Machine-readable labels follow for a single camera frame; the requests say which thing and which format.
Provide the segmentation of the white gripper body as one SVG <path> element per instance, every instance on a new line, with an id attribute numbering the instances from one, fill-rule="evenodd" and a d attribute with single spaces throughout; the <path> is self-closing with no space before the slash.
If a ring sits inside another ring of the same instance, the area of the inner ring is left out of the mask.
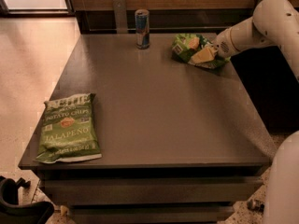
<path id="1" fill-rule="evenodd" d="M 247 31 L 235 27 L 228 28 L 216 36 L 213 46 L 222 58 L 235 56 L 249 47 Z"/>

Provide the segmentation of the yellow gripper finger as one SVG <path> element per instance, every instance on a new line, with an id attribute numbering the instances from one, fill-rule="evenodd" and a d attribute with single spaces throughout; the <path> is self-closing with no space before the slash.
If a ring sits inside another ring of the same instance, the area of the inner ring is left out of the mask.
<path id="1" fill-rule="evenodd" d="M 211 62 L 215 59 L 216 54 L 217 50 L 215 48 L 204 47 L 191 57 L 190 62 L 194 64 Z"/>

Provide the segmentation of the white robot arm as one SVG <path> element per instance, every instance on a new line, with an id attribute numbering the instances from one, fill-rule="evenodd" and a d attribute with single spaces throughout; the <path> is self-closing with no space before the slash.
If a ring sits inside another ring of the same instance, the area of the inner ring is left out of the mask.
<path id="1" fill-rule="evenodd" d="M 224 30 L 193 55 L 198 65 L 247 49 L 279 47 L 299 76 L 299 16 L 288 0 L 262 0 L 250 18 Z M 273 159 L 264 201 L 263 224 L 299 224 L 299 132 L 288 136 Z"/>

